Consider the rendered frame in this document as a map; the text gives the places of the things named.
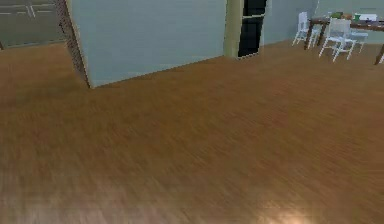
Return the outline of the white wooden chair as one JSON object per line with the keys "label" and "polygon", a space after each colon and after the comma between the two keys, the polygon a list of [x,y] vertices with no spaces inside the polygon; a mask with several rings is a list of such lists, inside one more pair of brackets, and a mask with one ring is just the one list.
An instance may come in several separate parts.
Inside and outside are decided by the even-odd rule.
{"label": "white wooden chair", "polygon": [[357,43],[355,39],[350,38],[350,25],[350,20],[331,18],[319,56],[322,56],[325,49],[331,49],[333,62],[336,61],[341,53],[347,53],[347,59],[350,59]]}
{"label": "white wooden chair", "polygon": [[[309,31],[308,13],[300,12],[298,15],[298,29],[292,42],[293,45],[298,44],[300,41],[305,41]],[[317,43],[320,30],[314,28],[309,40],[309,46],[314,47]]]}
{"label": "white wooden chair", "polygon": [[[369,27],[377,21],[377,14],[360,14],[360,20],[356,21],[363,27]],[[352,29],[351,30],[351,38],[356,39],[357,43],[360,45],[360,51],[362,51],[364,44],[367,41],[369,34],[367,31],[363,29]]]}

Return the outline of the black fridge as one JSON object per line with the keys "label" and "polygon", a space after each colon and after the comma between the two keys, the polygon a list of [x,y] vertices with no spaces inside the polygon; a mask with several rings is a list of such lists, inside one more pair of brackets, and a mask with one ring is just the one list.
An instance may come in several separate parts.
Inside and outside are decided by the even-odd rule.
{"label": "black fridge", "polygon": [[257,54],[259,51],[267,0],[243,0],[243,3],[239,57]]}

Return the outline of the brown wooden dining table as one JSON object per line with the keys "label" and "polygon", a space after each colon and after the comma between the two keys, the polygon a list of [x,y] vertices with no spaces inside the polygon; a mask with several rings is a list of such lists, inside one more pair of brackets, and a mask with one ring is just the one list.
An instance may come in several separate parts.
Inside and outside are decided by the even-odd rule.
{"label": "brown wooden dining table", "polygon": [[[322,38],[324,36],[326,27],[330,26],[331,18],[319,17],[312,18],[308,20],[308,31],[305,37],[304,49],[307,49],[312,44],[312,37],[314,33],[314,26],[321,25],[320,33],[317,39],[316,44],[320,45]],[[384,22],[380,21],[352,21],[349,20],[349,26],[353,29],[361,29],[361,30],[370,30],[370,31],[379,31],[384,32]],[[384,43],[379,51],[379,54],[376,56],[375,65],[380,63],[380,60],[384,57]]]}

